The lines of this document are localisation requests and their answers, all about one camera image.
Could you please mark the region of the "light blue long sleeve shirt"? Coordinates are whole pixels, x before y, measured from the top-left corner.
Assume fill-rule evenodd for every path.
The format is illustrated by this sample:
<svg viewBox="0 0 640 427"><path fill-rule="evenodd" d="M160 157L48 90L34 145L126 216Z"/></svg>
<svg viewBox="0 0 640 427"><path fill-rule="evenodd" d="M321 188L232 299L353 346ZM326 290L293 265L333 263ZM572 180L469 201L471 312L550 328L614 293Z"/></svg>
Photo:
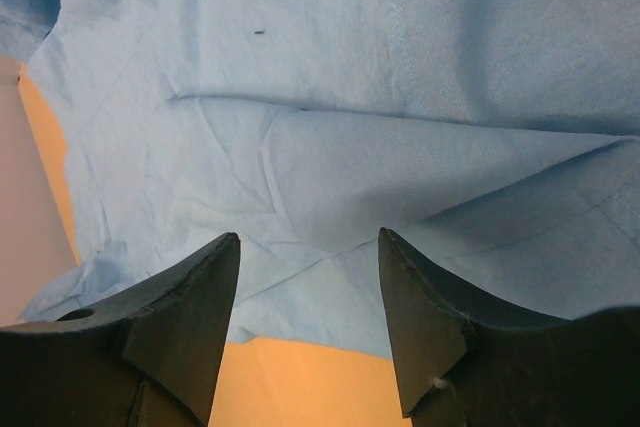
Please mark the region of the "light blue long sleeve shirt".
<svg viewBox="0 0 640 427"><path fill-rule="evenodd" d="M67 143L53 320L241 241L228 338L390 354L377 237L563 318L639 301L639 0L1 0Z"/></svg>

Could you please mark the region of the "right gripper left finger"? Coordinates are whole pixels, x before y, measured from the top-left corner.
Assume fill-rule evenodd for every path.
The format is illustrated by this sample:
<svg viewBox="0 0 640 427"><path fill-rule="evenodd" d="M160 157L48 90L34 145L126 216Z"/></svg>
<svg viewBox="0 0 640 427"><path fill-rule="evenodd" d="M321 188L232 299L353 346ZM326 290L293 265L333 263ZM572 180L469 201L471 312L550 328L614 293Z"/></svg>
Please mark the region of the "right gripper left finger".
<svg viewBox="0 0 640 427"><path fill-rule="evenodd" d="M53 321L1 331L5 426L205 426L236 293L226 233Z"/></svg>

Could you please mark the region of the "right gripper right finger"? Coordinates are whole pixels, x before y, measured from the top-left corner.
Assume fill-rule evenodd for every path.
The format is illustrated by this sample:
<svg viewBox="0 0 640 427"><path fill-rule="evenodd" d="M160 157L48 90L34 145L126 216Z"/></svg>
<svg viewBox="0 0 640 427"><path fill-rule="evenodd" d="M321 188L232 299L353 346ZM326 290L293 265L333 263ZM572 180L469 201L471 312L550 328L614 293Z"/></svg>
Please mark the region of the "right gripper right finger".
<svg viewBox="0 0 640 427"><path fill-rule="evenodd" d="M402 414L415 426L635 426L639 310L561 319L502 300L396 232L378 239Z"/></svg>

